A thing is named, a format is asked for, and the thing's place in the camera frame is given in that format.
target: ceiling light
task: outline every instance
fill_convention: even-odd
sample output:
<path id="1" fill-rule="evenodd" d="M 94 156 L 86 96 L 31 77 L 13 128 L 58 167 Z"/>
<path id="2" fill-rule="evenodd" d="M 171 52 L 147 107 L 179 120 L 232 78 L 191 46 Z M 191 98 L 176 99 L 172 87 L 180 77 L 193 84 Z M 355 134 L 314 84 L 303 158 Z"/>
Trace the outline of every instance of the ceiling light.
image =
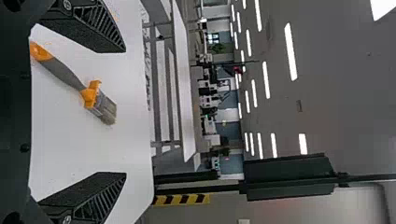
<path id="1" fill-rule="evenodd" d="M 250 133 L 249 136 L 250 136 L 250 151 L 251 151 L 251 156 L 254 156 L 254 140 L 253 140 L 253 133 Z"/>
<path id="2" fill-rule="evenodd" d="M 270 82 L 268 80 L 268 68 L 267 68 L 267 62 L 262 63 L 262 73 L 264 75 L 264 88 L 265 88 L 265 97 L 267 99 L 271 98 L 271 92 L 270 92 Z"/>
<path id="3" fill-rule="evenodd" d="M 260 160 L 264 159 L 264 156 L 262 154 L 262 134 L 261 133 L 257 133 L 257 142 L 259 144 L 259 156 L 260 156 Z"/>
<path id="4" fill-rule="evenodd" d="M 245 91 L 245 101 L 246 101 L 246 104 L 247 104 L 247 113 L 250 114 L 250 102 L 249 102 L 249 99 L 248 99 L 248 91 Z"/>
<path id="5" fill-rule="evenodd" d="M 306 136 L 305 133 L 299 133 L 298 134 L 298 139 L 300 142 L 300 152 L 302 155 L 308 154 L 308 147 L 306 145 Z"/>
<path id="6" fill-rule="evenodd" d="M 253 106 L 257 108 L 256 82 L 254 79 L 251 80 L 251 91 L 253 92 Z"/>
<path id="7" fill-rule="evenodd" d="M 250 31 L 247 29 L 247 55 L 251 57 Z"/>
<path id="8" fill-rule="evenodd" d="M 271 144 L 273 149 L 273 157 L 277 158 L 276 135 L 274 133 L 271 133 Z"/>
<path id="9" fill-rule="evenodd" d="M 289 57 L 289 68 L 290 68 L 290 78 L 291 81 L 297 79 L 297 65 L 296 58 L 294 54 L 294 46 L 293 46 L 293 37 L 291 34 L 290 23 L 285 26 L 285 37 L 286 37 L 286 47 L 288 49 L 288 57 Z"/>

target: black beam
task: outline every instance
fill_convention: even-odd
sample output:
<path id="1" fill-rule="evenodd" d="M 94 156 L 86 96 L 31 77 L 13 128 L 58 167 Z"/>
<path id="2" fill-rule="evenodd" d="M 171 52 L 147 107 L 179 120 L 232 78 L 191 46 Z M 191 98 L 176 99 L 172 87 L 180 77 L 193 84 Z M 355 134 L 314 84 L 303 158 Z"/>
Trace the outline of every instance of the black beam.
<path id="1" fill-rule="evenodd" d="M 192 193 L 216 193 L 226 191 L 239 191 L 241 186 L 236 185 L 219 185 L 183 189 L 157 189 L 155 195 L 173 195 L 173 194 L 192 194 Z"/>
<path id="2" fill-rule="evenodd" d="M 174 174 L 174 175 L 155 175 L 154 184 L 173 184 L 173 183 L 186 183 L 186 182 L 196 182 L 205 180 L 216 180 L 218 179 L 217 171 L 208 172 L 195 172 L 195 173 L 184 173 L 184 174 Z"/>

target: workstation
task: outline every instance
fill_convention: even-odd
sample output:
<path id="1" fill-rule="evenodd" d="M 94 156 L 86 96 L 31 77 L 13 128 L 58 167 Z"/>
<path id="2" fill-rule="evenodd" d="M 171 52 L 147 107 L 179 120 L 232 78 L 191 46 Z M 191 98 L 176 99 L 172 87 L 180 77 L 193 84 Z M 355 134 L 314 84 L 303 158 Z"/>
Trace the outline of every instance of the workstation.
<path id="1" fill-rule="evenodd" d="M 394 223 L 396 4 L 281 2 L 3 0 L 0 224 Z"/>

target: fluorescent light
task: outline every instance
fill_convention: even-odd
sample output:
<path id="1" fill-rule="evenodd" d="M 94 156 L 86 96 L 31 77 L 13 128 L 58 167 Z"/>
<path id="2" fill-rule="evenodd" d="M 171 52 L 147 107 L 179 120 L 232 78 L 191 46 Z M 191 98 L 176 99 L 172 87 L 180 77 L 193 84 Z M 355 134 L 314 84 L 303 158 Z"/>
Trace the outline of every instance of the fluorescent light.
<path id="1" fill-rule="evenodd" d="M 256 8 L 257 29 L 260 32 L 262 30 L 262 13 L 260 12 L 259 0 L 254 0 L 254 5 L 255 5 L 255 8 Z"/>
<path id="2" fill-rule="evenodd" d="M 238 110 L 239 110 L 239 118 L 242 119 L 242 106 L 241 106 L 241 103 L 238 103 Z"/>
<path id="3" fill-rule="evenodd" d="M 371 0 L 373 19 L 378 21 L 396 7 L 396 0 Z"/>
<path id="4" fill-rule="evenodd" d="M 233 42 L 235 43 L 235 49 L 238 49 L 238 35 L 236 32 L 233 33 Z"/>
<path id="5" fill-rule="evenodd" d="M 300 152 L 302 155 L 308 154 L 308 147 L 306 145 L 306 136 L 305 133 L 299 133 L 298 134 L 298 139 L 300 142 Z"/>
<path id="6" fill-rule="evenodd" d="M 264 156 L 262 154 L 262 134 L 257 133 L 257 142 L 259 143 L 259 155 L 260 155 L 260 160 L 264 159 Z"/>
<path id="7" fill-rule="evenodd" d="M 247 55 L 251 56 L 250 31 L 247 29 Z"/>
<path id="8" fill-rule="evenodd" d="M 288 49 L 288 57 L 289 57 L 289 68 L 290 68 L 290 78 L 291 81 L 297 79 L 297 65 L 296 58 L 294 54 L 294 45 L 293 45 L 293 37 L 291 34 L 290 23 L 285 26 L 285 37 L 286 37 L 286 47 Z"/>
<path id="9" fill-rule="evenodd" d="M 230 22 L 230 33 L 231 33 L 231 37 L 233 37 L 233 23 Z"/>
<path id="10" fill-rule="evenodd" d="M 198 20 L 198 23 L 204 23 L 204 22 L 207 22 L 207 18 L 205 18 L 205 17 L 201 17 L 201 18 Z"/>
<path id="11" fill-rule="evenodd" d="M 245 62 L 245 52 L 241 49 L 241 62 L 242 63 L 244 63 Z M 242 66 L 242 71 L 244 72 L 244 73 L 246 73 L 246 71 L 247 71 L 247 68 L 243 65 Z"/>
<path id="12" fill-rule="evenodd" d="M 241 15 L 239 15 L 239 12 L 236 13 L 236 20 L 238 23 L 238 33 L 242 33 L 242 28 L 241 28 Z"/>
<path id="13" fill-rule="evenodd" d="M 276 135 L 274 133 L 271 133 L 271 144 L 273 149 L 273 157 L 277 158 Z"/>
<path id="14" fill-rule="evenodd" d="M 256 82 L 254 79 L 251 80 L 251 91 L 253 92 L 253 105 L 255 108 L 257 108 Z"/>
<path id="15" fill-rule="evenodd" d="M 270 92 L 270 82 L 268 80 L 268 68 L 267 68 L 267 62 L 262 63 L 262 73 L 264 75 L 264 88 L 265 88 L 265 97 L 267 99 L 271 98 L 271 92 Z"/>
<path id="16" fill-rule="evenodd" d="M 233 9 L 233 5 L 231 5 L 231 13 L 233 14 L 233 21 L 235 21 L 235 10 Z"/>
<path id="17" fill-rule="evenodd" d="M 245 150 L 248 152 L 248 134 L 245 133 Z"/>
<path id="18" fill-rule="evenodd" d="M 239 90 L 239 82 L 238 82 L 238 74 L 235 73 L 235 85 L 236 85 L 236 89 Z"/>
<path id="19" fill-rule="evenodd" d="M 251 156 L 254 156 L 254 140 L 253 140 L 253 133 L 250 133 L 250 149 L 251 149 Z"/>
<path id="20" fill-rule="evenodd" d="M 250 102 L 248 100 L 248 91 L 245 91 L 245 100 L 247 104 L 247 113 L 250 114 Z"/>

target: black metal frame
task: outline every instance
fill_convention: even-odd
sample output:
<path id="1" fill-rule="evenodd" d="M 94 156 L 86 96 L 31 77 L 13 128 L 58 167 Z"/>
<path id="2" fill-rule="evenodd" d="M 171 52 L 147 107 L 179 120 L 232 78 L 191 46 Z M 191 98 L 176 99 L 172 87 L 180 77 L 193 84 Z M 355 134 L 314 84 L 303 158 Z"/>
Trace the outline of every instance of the black metal frame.
<path id="1" fill-rule="evenodd" d="M 396 174 L 348 175 L 336 173 L 323 154 L 244 161 L 245 180 L 232 185 L 157 189 L 156 195 L 239 191 L 247 200 L 260 201 L 329 195 L 336 186 L 396 180 Z"/>
<path id="2" fill-rule="evenodd" d="M 54 0 L 2 0 L 0 3 L 0 222 L 19 223 L 34 207 L 41 223 L 51 223 L 28 189 L 32 131 L 31 28 Z"/>

